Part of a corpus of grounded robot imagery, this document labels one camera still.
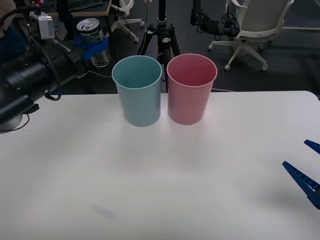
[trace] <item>chair base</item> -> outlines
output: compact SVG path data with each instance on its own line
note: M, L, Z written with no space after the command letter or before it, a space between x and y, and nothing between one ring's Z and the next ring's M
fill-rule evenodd
M239 54L239 52L241 50L245 50L246 52L248 52L249 54L251 54L253 57L255 57L256 59L258 59L261 63L262 63L262 68L261 70L266 71L268 69L268 65L267 65L267 61L260 56L259 53L257 53L248 43L261 43L261 44L265 44L267 41L241 41L239 39L235 39L234 41L212 41L210 43L210 45L208 46L208 50L212 51L213 46L214 45L220 45L220 46L230 46L230 47L237 47L237 49L235 50L234 54L232 55L232 57L230 58L229 62L227 63L227 65L224 66L224 70L227 72L230 70L230 65L231 63L234 61L234 59L236 58L236 56Z
M116 21L112 27L111 27L111 31L113 32L116 29L120 29L123 32L125 32L126 34L130 34L130 38L135 42L138 43L139 42L139 38L137 38L137 36L130 31L125 25L126 24L134 24L134 23L140 23L140 27L144 27L145 23L142 21L142 19L119 19L118 21Z

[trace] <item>pink cup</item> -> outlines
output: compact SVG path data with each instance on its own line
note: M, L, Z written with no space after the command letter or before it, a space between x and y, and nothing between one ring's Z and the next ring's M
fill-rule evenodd
M199 122L218 75L216 65L205 56L188 53L173 58L166 71L170 118L182 125Z

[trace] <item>cup rim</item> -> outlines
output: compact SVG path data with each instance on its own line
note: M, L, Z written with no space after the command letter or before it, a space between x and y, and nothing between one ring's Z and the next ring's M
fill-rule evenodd
M185 56L185 55L199 56L199 57L201 57L201 58L204 58L204 59L206 59L206 60L209 60L209 61L212 63L213 67L215 68L215 75L214 75L213 79L212 79L210 82L208 82L208 83L206 83L206 84L203 84L203 85L199 85L199 86L185 85L185 84L182 84L182 83L176 81L176 80L170 75L170 73L169 73L169 71L168 71L169 66L170 66L171 62L172 62L174 59L177 59L177 58L179 58L179 57L181 57L181 56ZM202 88L202 87L204 87L204 86L207 86L207 85L209 85L209 84L212 84L212 83L216 80L216 78L217 78L217 76L218 76L218 68L217 68L216 64L215 64L211 59L209 59L209 58L206 57L206 56L203 56L203 55L200 55L200 54L196 54L196 53L184 53L184 54L180 54L180 55L178 55L178 56L175 56L174 58L172 58L172 59L170 60L170 62L168 63L168 66L166 67L166 73L168 74L168 77L170 77L170 78L172 79L172 81L174 81L176 84L179 84L180 86L187 87L187 88Z
M156 81L154 81L153 83L151 83L150 85L148 85L148 86L139 87L139 88L130 88L130 87L126 87L126 86L123 86L122 84L118 83L118 82L114 79L114 70L115 70L115 68L116 68L116 66L117 66L118 64L120 64L122 61L124 61L124 60L126 60L126 59L130 59L130 58L148 58L148 59L151 59L151 60L153 60L154 62L156 62L156 63L158 64L158 66L160 67L160 75L159 75L158 79L157 79ZM161 79L162 73L163 73L163 69L162 69L161 64L160 64L156 59L154 59L153 57L145 56L145 55L134 55L134 56L127 56L127 57L125 57L124 59L121 59L120 61L118 61L118 62L114 65L114 67L112 68L112 74L111 74L111 75L112 75L113 81L114 81L116 84L118 84L119 86L121 86L122 88L124 88L124 89L128 89L128 90L142 90L142 89L146 89L146 88L151 87L152 85L156 84L156 83Z

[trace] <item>black equipment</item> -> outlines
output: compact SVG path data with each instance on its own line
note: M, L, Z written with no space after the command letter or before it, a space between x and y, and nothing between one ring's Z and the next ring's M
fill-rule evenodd
M193 8L191 11L191 19L190 23L192 26L198 26L202 31L199 31L197 28L197 32L199 33L207 33L212 34L216 38L216 36L221 37L222 35L227 35L229 38L235 38L239 31L240 26L236 19L236 17L227 10L221 18L220 26L219 21L211 20L210 17L203 13L201 9L201 0L193 0Z
M0 24L16 13L23 13L26 22L31 23L37 16L42 16L42 11L45 10L35 5L17 8L1 17ZM48 17L44 23L50 23L50 19ZM53 25L46 26L50 28L46 32L53 31ZM87 73L84 59L89 60L105 44L89 50L74 48L53 38L54 35L40 32L39 24L31 24L27 35L30 43L27 54L0 66L0 133L20 129L21 127L16 127L21 122L22 115L27 115L29 119L29 114L39 109L35 104L36 100L46 97L58 101L61 98L61 86L75 77L83 77ZM57 97L51 96L54 90L58 93Z
M149 43L153 36L157 36L158 41L158 61L164 65L165 87L168 92L167 65L171 60L171 49L175 56L180 55L180 49L176 38L175 27L167 22L166 0L159 0L159 16L157 23L148 26L143 41L138 50L138 55L145 55Z
M4 130L1 124L38 110L38 105L34 104L36 100L86 73L78 48L62 45L57 39L48 42L25 58L0 67L0 132Z

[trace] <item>can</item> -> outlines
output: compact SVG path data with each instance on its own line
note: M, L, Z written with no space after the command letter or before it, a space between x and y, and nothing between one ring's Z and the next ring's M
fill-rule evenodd
M82 40L86 45L97 44L105 40L100 21L96 18L87 18L78 22L76 29L80 32ZM94 55L91 61L94 66L99 68L107 66L111 62L108 49Z

